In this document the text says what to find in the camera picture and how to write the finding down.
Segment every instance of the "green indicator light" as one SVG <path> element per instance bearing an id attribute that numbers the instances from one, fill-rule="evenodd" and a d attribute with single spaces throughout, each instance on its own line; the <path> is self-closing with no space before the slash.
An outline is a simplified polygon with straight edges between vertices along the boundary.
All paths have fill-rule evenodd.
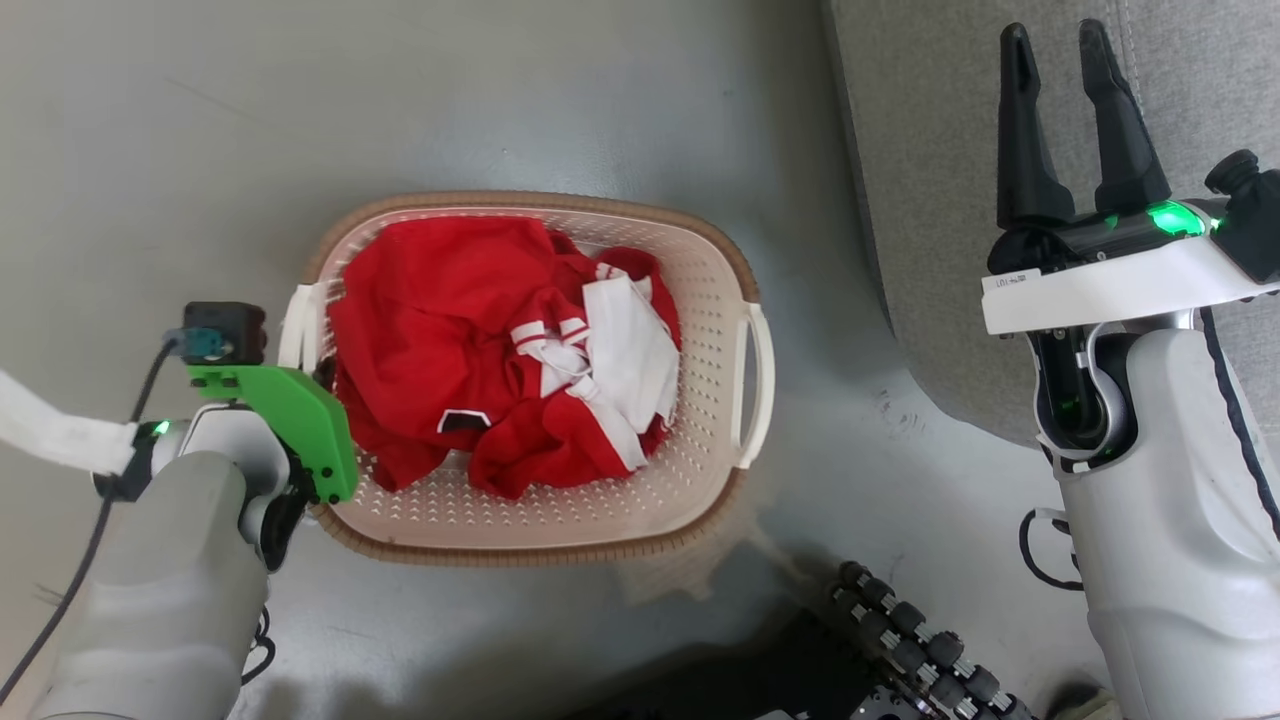
<path id="1" fill-rule="evenodd" d="M 1147 215 L 1156 227 L 1169 234 L 1204 234 L 1204 223 L 1199 215 L 1172 201 L 1164 201 L 1147 208 Z"/>

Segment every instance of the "gray fabric upholstery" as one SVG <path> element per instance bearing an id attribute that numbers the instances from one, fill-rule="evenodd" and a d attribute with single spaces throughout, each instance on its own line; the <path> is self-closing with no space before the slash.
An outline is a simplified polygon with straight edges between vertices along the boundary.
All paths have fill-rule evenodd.
<path id="1" fill-rule="evenodd" d="M 1280 165 L 1280 4 L 1274 0 L 831 0 L 860 177 L 895 333 L 911 373 L 950 415 L 1030 445 L 1025 341 L 988 337 L 979 278 L 998 236 L 1000 32 L 1030 33 L 1039 111 L 1076 208 L 1100 179 L 1076 24 L 1107 24 L 1175 197 L 1249 147 Z M 1263 433 L 1280 436 L 1280 301 L 1217 310 L 1222 345 Z"/>

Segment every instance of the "cable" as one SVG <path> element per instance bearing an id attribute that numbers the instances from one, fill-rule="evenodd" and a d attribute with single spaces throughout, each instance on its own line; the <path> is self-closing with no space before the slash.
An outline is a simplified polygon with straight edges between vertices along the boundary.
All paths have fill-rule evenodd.
<path id="1" fill-rule="evenodd" d="M 259 621 L 257 629 L 253 630 L 253 647 L 251 647 L 248 651 L 253 652 L 255 650 L 257 650 L 260 647 L 266 648 L 266 657 L 264 657 L 261 662 L 259 662 L 256 666 L 253 666 L 252 670 L 250 670 L 248 673 L 244 673 L 243 675 L 241 675 L 241 687 L 242 688 L 244 685 L 252 683 L 253 679 L 257 678 L 259 675 L 261 675 L 262 671 L 266 670 L 268 666 L 271 665 L 271 661 L 275 660 L 275 641 L 273 641 L 271 638 L 266 637 L 266 633 L 270 629 L 271 629 L 271 614 L 266 611 L 266 606 L 264 605 L 262 606 L 262 619 Z"/>
<path id="2" fill-rule="evenodd" d="M 1253 483 L 1258 487 L 1258 500 L 1262 509 L 1271 518 L 1271 532 L 1280 541 L 1280 509 L 1276 507 L 1276 498 L 1271 495 L 1271 486 L 1267 475 L 1262 471 L 1262 462 L 1258 461 L 1258 451 L 1249 438 L 1249 427 L 1244 421 L 1244 409 L 1240 398 L 1231 386 L 1231 375 L 1226 369 L 1226 357 L 1222 355 L 1222 345 L 1217 341 L 1217 323 L 1213 322 L 1213 311 L 1208 307 L 1201 309 L 1201 320 L 1204 323 L 1204 341 L 1208 345 L 1208 354 L 1213 359 L 1213 375 L 1217 378 L 1217 389 L 1226 401 L 1226 416 L 1231 421 L 1231 429 L 1240 441 L 1240 454 L 1244 455 L 1244 465 L 1253 475 Z"/>
<path id="3" fill-rule="evenodd" d="M 133 413 L 129 415 L 131 423 L 137 423 L 142 418 L 142 410 L 147 406 L 147 398 L 151 397 L 151 388 L 156 384 L 156 377 L 160 374 L 160 366 L 164 364 L 165 357 L 169 352 L 178 346 L 178 341 L 169 340 L 160 347 L 160 352 L 156 355 L 155 360 L 151 361 L 151 368 L 147 370 L 147 377 L 142 382 L 142 392 L 138 393 L 138 401 L 133 405 Z M 79 592 L 79 587 L 84 583 L 84 577 L 88 574 L 90 565 L 93 564 L 93 557 L 97 555 L 97 546 L 102 542 L 102 532 L 106 530 L 106 520 L 111 516 L 111 503 L 115 501 L 115 496 L 111 489 L 108 488 L 106 495 L 102 497 L 102 506 L 97 511 L 97 523 L 93 524 L 93 533 L 90 534 L 88 546 L 84 548 L 84 555 L 81 557 L 79 565 L 76 568 L 76 574 L 72 575 L 72 582 L 67 585 L 67 592 L 63 593 L 63 598 L 58 602 L 58 607 L 54 609 L 54 614 L 45 623 L 45 626 L 36 635 L 36 639 L 27 648 L 26 655 L 18 661 L 18 665 L 9 674 L 9 679 L 5 680 L 4 687 L 0 688 L 0 705 L 4 705 L 9 700 L 9 694 L 15 687 L 18 687 L 18 680 L 22 679 L 23 674 L 31 666 L 40 651 L 44 650 L 45 643 L 58 629 L 58 624 L 63 621 L 63 616 L 67 615 L 67 610 L 72 606 L 72 601 L 76 600 L 76 593 Z"/>
<path id="4" fill-rule="evenodd" d="M 1027 516 L 1023 518 L 1023 524 L 1018 527 L 1018 550 L 1023 553 L 1023 562 L 1027 564 L 1027 569 L 1032 571 L 1032 575 L 1036 575 L 1037 579 L 1047 585 L 1061 591 L 1084 592 L 1084 583 L 1079 580 L 1059 580 L 1044 570 L 1041 570 L 1039 565 L 1036 565 L 1036 559 L 1032 557 L 1032 546 L 1029 539 L 1032 520 L 1034 519 L 1036 511 L 1032 510 L 1027 512 Z"/>

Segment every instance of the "brown basket rim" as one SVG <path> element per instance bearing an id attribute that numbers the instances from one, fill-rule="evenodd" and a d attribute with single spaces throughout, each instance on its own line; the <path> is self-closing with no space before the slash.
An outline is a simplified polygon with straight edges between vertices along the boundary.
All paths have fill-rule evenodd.
<path id="1" fill-rule="evenodd" d="M 342 242 L 353 229 L 362 223 L 387 213 L 396 213 L 415 209 L 436 208 L 527 208 L 532 210 L 575 210 L 580 213 L 596 213 L 602 215 L 614 215 L 635 220 L 662 223 L 692 232 L 712 245 L 724 255 L 733 274 L 737 277 L 742 290 L 742 300 L 746 302 L 759 302 L 760 290 L 751 273 L 742 251 L 719 228 L 685 213 L 653 208 L 636 202 L 623 202 L 621 200 L 608 200 L 603 197 L 586 197 L 580 195 L 564 195 L 557 192 L 522 192 L 522 191 L 460 191 L 460 192 L 424 192 L 412 195 L 397 195 L 385 200 L 369 202 L 348 213 L 344 218 L 325 233 L 320 241 L 320 247 L 311 258 L 303 272 L 302 282 L 314 284 L 320 281 L 320 272 L 334 247 Z M 730 470 L 724 487 L 712 505 L 701 515 L 687 525 L 663 533 L 659 536 L 616 541 L 604 543 L 591 543 L 570 547 L 529 548 L 529 550 L 462 550 L 462 548 L 433 548 L 401 546 L 372 539 L 353 529 L 342 516 L 328 505 L 316 505 L 311 509 L 312 516 L 320 527 L 335 541 L 361 555 L 387 562 L 401 562 L 406 565 L 447 565 L 466 568 L 499 568 L 499 566 L 540 566 L 540 565 L 567 565 L 575 562 L 612 562 L 628 557 L 641 557 L 657 555 L 684 547 L 685 544 L 708 534 L 719 520 L 722 520 L 739 493 L 741 483 L 746 479 L 746 470 L 733 468 Z"/>

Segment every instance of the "basket handle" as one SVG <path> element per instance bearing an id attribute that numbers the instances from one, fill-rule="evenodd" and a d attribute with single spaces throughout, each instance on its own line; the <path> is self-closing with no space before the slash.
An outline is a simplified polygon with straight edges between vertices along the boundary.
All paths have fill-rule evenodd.
<path id="1" fill-rule="evenodd" d="M 280 348 L 276 364 L 314 373 L 319 354 L 316 286 L 300 284 L 289 299 L 280 323 Z"/>
<path id="2" fill-rule="evenodd" d="M 737 332 L 737 377 L 746 375 L 746 338 L 751 337 L 755 345 L 755 407 L 751 410 L 751 423 L 746 429 L 746 437 L 741 438 L 740 423 L 737 418 L 742 415 L 741 384 L 733 391 L 733 446 L 740 455 L 735 465 L 746 470 L 760 454 L 764 438 L 769 434 L 769 423 L 773 420 L 773 395 L 776 389 L 773 366 L 773 336 L 769 334 L 769 322 L 764 319 L 764 311 L 758 302 L 746 304 L 746 315 L 739 322 Z"/>

